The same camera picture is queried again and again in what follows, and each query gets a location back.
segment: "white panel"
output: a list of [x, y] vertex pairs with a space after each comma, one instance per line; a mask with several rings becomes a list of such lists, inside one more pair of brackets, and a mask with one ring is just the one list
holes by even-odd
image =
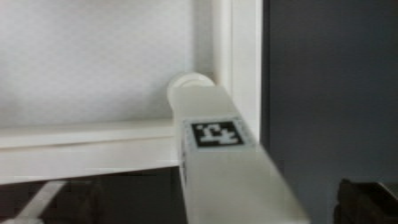
[[0, 184], [179, 165], [174, 138], [0, 149]]
[[307, 224], [223, 88], [174, 88], [170, 102], [190, 224]]
[[0, 128], [170, 117], [211, 72], [209, 0], [0, 0]]

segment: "gray wall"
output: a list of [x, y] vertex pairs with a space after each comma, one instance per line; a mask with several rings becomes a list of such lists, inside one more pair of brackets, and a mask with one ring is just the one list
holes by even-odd
[[270, 0], [268, 78], [268, 150], [332, 223], [341, 178], [398, 182], [396, 0]]

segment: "white bar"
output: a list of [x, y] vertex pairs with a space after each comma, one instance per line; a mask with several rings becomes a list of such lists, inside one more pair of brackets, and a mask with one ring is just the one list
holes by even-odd
[[213, 0], [215, 83], [259, 140], [263, 0]]
[[170, 120], [10, 128], [0, 129], [0, 148], [163, 138], [172, 135]]
[[174, 138], [10, 148], [0, 153], [0, 184], [179, 165]]
[[263, 0], [232, 1], [231, 97], [259, 140]]
[[16, 219], [33, 219], [39, 218], [40, 213], [51, 203], [53, 197], [65, 185], [65, 181], [49, 181], [23, 208], [21, 213], [17, 214]]
[[[174, 88], [170, 98], [181, 135], [175, 139], [188, 223], [307, 224], [305, 212], [268, 154], [248, 134], [223, 88]], [[222, 121], [241, 126], [236, 130], [245, 144], [200, 148], [191, 124]]]
[[213, 0], [213, 63], [215, 82], [232, 91], [232, 1]]

